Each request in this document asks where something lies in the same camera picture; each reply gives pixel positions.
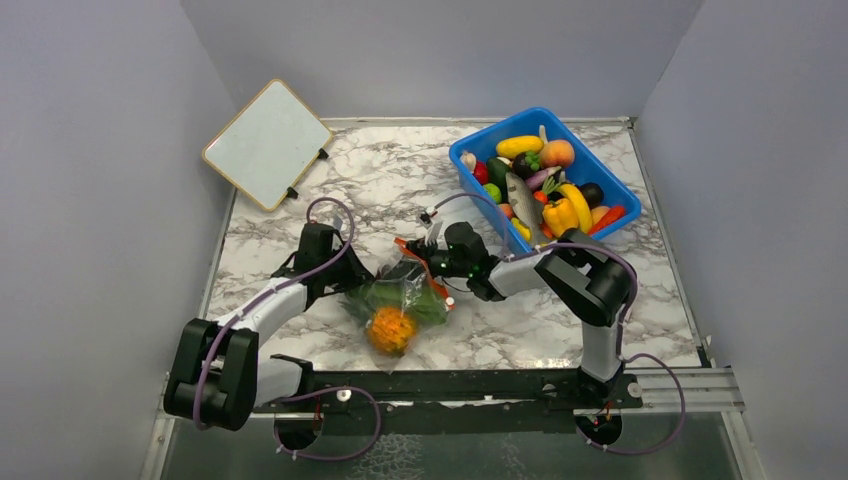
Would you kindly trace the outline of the clear zip top bag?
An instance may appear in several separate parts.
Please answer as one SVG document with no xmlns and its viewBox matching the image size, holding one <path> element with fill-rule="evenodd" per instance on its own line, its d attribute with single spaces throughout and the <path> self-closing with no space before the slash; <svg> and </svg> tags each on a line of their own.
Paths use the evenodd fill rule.
<svg viewBox="0 0 848 480">
<path fill-rule="evenodd" d="M 426 262 L 395 240 L 397 253 L 375 278 L 344 294 L 341 306 L 360 325 L 377 369 L 391 373 L 424 330 L 447 322 L 455 300 Z"/>
</svg>

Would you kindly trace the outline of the beige fake garlic bulb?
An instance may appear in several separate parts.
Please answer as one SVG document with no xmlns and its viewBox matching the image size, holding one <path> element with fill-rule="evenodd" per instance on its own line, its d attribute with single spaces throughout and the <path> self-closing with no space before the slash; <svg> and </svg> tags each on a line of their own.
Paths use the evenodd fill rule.
<svg viewBox="0 0 848 480">
<path fill-rule="evenodd" d="M 460 162 L 470 171 L 473 172 L 475 170 L 477 159 L 476 156 L 468 151 L 463 151 L 460 154 Z"/>
</svg>

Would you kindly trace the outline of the yellow fake squash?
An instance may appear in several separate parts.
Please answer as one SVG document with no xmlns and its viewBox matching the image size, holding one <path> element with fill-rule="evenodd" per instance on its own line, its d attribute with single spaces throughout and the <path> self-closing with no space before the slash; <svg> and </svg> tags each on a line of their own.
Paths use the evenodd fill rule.
<svg viewBox="0 0 848 480">
<path fill-rule="evenodd" d="M 499 141 L 495 151 L 499 157 L 514 159 L 519 154 L 527 152 L 539 153 L 544 145 L 544 141 L 539 136 L 522 135 Z"/>
</svg>

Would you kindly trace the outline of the yellow fake banana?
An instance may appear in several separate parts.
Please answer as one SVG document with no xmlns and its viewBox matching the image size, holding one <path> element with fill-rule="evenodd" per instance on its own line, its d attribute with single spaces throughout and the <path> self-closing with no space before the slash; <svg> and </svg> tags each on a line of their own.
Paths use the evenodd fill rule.
<svg viewBox="0 0 848 480">
<path fill-rule="evenodd" d="M 569 183 L 560 185 L 558 187 L 558 192 L 563 196 L 563 199 L 560 201 L 560 205 L 564 206 L 565 201 L 568 201 L 571 204 L 571 210 L 573 211 L 572 217 L 577 220 L 579 229 L 583 233 L 588 234 L 593 226 L 593 220 L 585 196 L 577 186 Z"/>
</svg>

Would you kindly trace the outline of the red fake pepper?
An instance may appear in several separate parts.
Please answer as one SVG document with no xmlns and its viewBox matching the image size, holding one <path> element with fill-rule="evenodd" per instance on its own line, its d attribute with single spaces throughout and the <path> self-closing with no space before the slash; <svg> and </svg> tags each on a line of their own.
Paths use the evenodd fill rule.
<svg viewBox="0 0 848 480">
<path fill-rule="evenodd" d="M 627 214 L 627 210 L 624 206 L 616 205 L 609 208 L 610 210 L 608 213 L 597 224 L 593 224 L 592 222 L 592 226 L 588 231 L 589 235 L 594 235 L 600 232 Z"/>
</svg>

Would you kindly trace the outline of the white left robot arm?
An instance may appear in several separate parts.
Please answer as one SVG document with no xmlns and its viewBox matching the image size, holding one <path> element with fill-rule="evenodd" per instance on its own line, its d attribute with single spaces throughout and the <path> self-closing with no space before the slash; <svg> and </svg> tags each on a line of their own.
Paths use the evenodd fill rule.
<svg viewBox="0 0 848 480">
<path fill-rule="evenodd" d="M 195 318 L 181 333 L 163 398 L 166 413 L 200 429 L 236 431 L 253 409 L 279 399 L 298 411 L 313 401 L 310 362 L 260 347 L 318 299 L 373 280 L 339 230 L 304 225 L 298 248 L 269 283 L 245 304 L 215 320 Z"/>
</svg>

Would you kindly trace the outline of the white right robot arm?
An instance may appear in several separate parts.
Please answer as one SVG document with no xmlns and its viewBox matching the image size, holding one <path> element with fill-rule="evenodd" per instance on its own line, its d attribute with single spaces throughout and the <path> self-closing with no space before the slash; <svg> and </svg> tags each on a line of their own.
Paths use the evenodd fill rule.
<svg viewBox="0 0 848 480">
<path fill-rule="evenodd" d="M 417 239 L 400 244 L 423 260 L 434 277 L 464 279 L 480 300 L 496 302 L 548 288 L 582 322 L 583 353 L 577 393 L 600 407 L 617 392 L 623 372 L 621 323 L 638 290 L 633 267 L 578 228 L 520 255 L 498 257 L 467 222 L 450 225 L 446 247 Z"/>
</svg>

